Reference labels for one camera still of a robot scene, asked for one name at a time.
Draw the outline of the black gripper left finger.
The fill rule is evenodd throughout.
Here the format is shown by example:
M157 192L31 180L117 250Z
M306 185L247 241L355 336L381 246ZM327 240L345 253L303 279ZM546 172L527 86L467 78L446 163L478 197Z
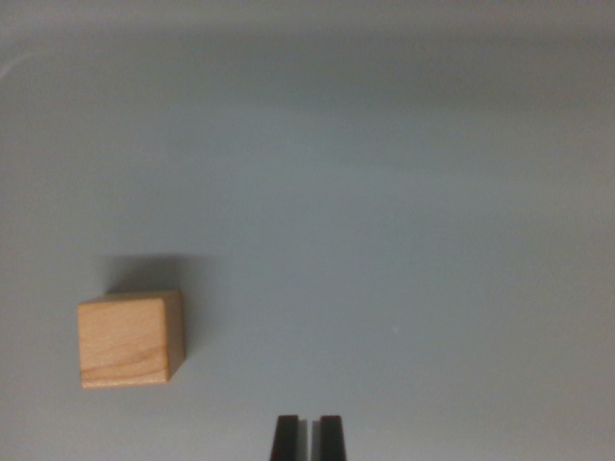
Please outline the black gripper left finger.
M308 421L280 415L276 421L270 461L308 461Z

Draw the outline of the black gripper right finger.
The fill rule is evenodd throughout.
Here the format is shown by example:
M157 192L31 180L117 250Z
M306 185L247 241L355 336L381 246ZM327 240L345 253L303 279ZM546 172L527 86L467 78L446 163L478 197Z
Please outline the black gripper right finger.
M312 423L310 460L347 460L343 420L341 416L325 415Z

